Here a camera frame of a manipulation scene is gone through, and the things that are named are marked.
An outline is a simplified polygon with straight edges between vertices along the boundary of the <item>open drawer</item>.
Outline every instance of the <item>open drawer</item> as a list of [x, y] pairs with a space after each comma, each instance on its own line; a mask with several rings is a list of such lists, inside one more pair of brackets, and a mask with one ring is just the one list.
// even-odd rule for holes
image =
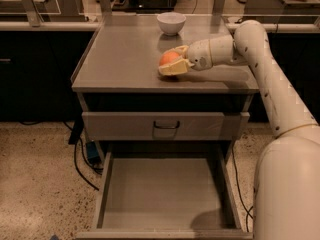
[[77, 239], [252, 239], [219, 144], [111, 143], [90, 232]]
[[91, 140], [234, 140], [249, 113], [84, 112]]

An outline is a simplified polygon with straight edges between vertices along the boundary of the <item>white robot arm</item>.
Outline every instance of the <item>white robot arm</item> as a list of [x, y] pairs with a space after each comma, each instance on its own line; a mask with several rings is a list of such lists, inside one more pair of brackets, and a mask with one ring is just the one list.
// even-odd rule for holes
[[[165, 57], [171, 53], [172, 60]], [[262, 152], [254, 183], [254, 239], [314, 240], [320, 236], [320, 127], [272, 56], [267, 33], [245, 21], [217, 36], [164, 53], [159, 72], [177, 75], [232, 63], [253, 72], [276, 139]]]

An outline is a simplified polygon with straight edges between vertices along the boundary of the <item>countertop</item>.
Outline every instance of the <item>countertop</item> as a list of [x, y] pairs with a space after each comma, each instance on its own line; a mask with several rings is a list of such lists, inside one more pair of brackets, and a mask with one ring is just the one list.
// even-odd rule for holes
[[156, 15], [117, 15], [106, 19], [79, 72], [76, 92], [136, 93], [256, 93], [258, 86], [248, 66], [216, 66], [211, 70], [162, 77], [158, 62], [168, 49], [215, 34], [228, 33], [212, 15], [187, 15], [176, 36], [160, 30]]

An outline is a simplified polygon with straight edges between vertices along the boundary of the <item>speckled floor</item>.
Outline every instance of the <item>speckled floor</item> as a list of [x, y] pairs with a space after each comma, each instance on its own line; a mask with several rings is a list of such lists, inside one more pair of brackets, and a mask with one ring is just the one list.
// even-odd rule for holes
[[[63, 123], [0, 123], [0, 239], [49, 240], [55, 235], [69, 240], [77, 232], [90, 230], [97, 191], [77, 174], [69, 135]], [[236, 142], [239, 181], [248, 208], [256, 160], [271, 140], [267, 124], [250, 123]], [[100, 176], [83, 163], [79, 148], [80, 170], [99, 186]], [[238, 198], [232, 159], [227, 169], [245, 230], [246, 213]]]

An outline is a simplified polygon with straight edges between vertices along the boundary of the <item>power cord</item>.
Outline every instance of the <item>power cord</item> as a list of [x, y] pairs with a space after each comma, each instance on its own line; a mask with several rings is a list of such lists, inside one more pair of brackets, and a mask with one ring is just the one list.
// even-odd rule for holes
[[78, 164], [77, 164], [77, 146], [78, 146], [78, 142], [80, 141], [80, 145], [81, 145], [81, 149], [83, 149], [83, 144], [82, 144], [82, 139], [80, 138], [74, 145], [74, 153], [73, 153], [73, 161], [74, 161], [74, 166], [78, 172], [78, 174], [80, 175], [80, 177], [87, 182], [93, 189], [99, 191], [99, 188], [96, 187], [93, 183], [91, 183], [80, 171]]
[[247, 213], [246, 214], [246, 227], [247, 227], [247, 232], [249, 232], [248, 217], [253, 219], [253, 216], [250, 214], [251, 210], [253, 209], [253, 206], [251, 206], [251, 208], [248, 210], [247, 207], [245, 206], [244, 202], [243, 202], [242, 195], [241, 195], [241, 190], [240, 190], [238, 167], [237, 167], [237, 163], [236, 163], [233, 147], [232, 147], [232, 158], [233, 158], [234, 169], [236, 171], [236, 182], [237, 182], [237, 189], [238, 189], [238, 193], [239, 193], [239, 198], [240, 198], [240, 201], [241, 201], [241, 204], [242, 204], [244, 210]]
[[246, 228], [247, 228], [247, 232], [249, 232], [249, 226], [248, 226], [248, 219], [249, 219], [249, 215], [251, 210], [253, 209], [253, 206], [250, 207], [249, 212], [246, 215]]
[[[63, 122], [63, 124], [70, 130], [72, 131], [73, 128], [68, 125], [66, 122]], [[78, 167], [78, 163], [77, 163], [77, 146], [78, 146], [78, 143], [80, 143], [80, 147], [81, 147], [81, 154], [82, 154], [82, 158], [85, 162], [85, 164], [87, 166], [89, 166], [95, 173], [101, 175], [102, 174], [102, 171], [103, 171], [103, 168], [96, 168], [94, 167], [94, 165], [91, 165], [88, 160], [86, 159], [85, 157], [85, 154], [84, 154], [84, 149], [83, 149], [83, 141], [81, 139], [81, 137], [76, 141], [76, 143], [74, 144], [74, 152], [73, 152], [73, 161], [74, 161], [74, 166], [76, 168], [76, 171], [78, 172], [78, 174], [80, 175], [80, 177], [85, 181], [87, 182], [93, 189], [99, 191], [99, 188], [97, 186], [95, 186], [93, 183], [91, 183], [83, 174], [82, 172], [80, 171], [79, 167]]]
[[194, 14], [195, 10], [197, 9], [197, 6], [198, 6], [198, 0], [196, 0], [195, 6], [194, 6], [191, 14]]

